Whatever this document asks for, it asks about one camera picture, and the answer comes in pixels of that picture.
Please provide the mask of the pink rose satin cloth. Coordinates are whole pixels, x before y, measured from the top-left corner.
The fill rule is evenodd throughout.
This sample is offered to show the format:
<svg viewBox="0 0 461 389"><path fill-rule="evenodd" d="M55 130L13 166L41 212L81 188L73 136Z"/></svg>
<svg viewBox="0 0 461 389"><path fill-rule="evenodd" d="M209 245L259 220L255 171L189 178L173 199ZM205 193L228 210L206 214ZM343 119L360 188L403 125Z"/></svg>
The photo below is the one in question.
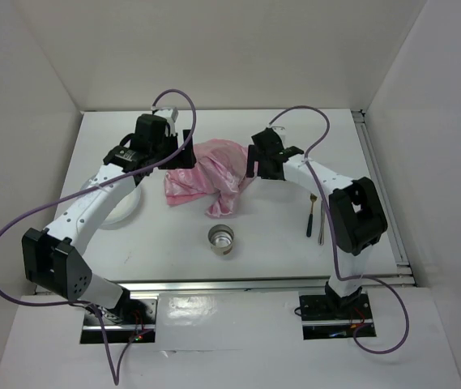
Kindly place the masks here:
<svg viewBox="0 0 461 389"><path fill-rule="evenodd" d="M205 214L219 219L237 212L241 193L254 180L247 177L248 149L225 139L194 145L192 169L169 170L164 177L166 203L173 207L208 195L216 200Z"/></svg>

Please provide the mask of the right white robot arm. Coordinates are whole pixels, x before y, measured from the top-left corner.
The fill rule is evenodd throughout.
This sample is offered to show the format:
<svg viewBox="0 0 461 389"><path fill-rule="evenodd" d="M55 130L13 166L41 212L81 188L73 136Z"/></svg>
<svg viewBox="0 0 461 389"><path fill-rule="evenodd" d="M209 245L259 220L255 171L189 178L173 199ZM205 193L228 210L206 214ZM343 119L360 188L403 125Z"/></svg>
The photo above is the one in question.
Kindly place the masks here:
<svg viewBox="0 0 461 389"><path fill-rule="evenodd" d="M331 222L331 250L335 272L325 286L326 312L341 318L361 295L372 247L388 223L378 192L368 177L352 179L306 158L298 147L285 147L272 128L252 136L246 175L297 184L320 195L322 211Z"/></svg>

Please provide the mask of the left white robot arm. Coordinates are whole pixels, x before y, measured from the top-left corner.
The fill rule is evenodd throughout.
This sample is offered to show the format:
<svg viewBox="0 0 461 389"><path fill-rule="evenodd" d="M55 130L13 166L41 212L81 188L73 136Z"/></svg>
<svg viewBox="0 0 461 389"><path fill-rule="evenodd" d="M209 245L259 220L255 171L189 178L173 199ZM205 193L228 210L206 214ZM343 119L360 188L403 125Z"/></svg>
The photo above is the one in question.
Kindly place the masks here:
<svg viewBox="0 0 461 389"><path fill-rule="evenodd" d="M26 278L65 298L87 301L112 323L135 323L147 307L130 291L97 276L83 254L97 229L128 195L134 192L151 165L190 169L195 164L193 143L178 146L175 108L153 109L140 115L134 132L108 152L98 173L57 219L42 230L29 229L22 237Z"/></svg>

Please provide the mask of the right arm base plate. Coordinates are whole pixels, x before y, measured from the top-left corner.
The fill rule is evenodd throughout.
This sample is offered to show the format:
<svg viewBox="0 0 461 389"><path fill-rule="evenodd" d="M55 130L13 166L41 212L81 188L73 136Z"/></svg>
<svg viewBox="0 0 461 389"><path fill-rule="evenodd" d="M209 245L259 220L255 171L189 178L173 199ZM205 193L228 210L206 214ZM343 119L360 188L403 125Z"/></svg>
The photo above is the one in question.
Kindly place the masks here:
<svg viewBox="0 0 461 389"><path fill-rule="evenodd" d="M366 293L338 310L331 308L324 294L302 294L293 313L301 319L304 340L347 339L355 331L357 338L377 335Z"/></svg>

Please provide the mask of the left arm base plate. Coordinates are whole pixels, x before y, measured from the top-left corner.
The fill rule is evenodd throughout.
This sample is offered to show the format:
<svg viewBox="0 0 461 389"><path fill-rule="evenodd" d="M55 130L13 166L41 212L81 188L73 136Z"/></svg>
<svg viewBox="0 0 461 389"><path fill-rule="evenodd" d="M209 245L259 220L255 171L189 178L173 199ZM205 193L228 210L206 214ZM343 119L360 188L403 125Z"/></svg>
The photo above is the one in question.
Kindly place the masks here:
<svg viewBox="0 0 461 389"><path fill-rule="evenodd" d="M143 307L129 313L129 318L118 318L105 308L97 307L105 325L109 344L125 344L132 336L135 336L136 344L155 342L158 297L143 295L139 301ZM81 344L104 343L100 320L92 308L87 308L84 313L79 342Z"/></svg>

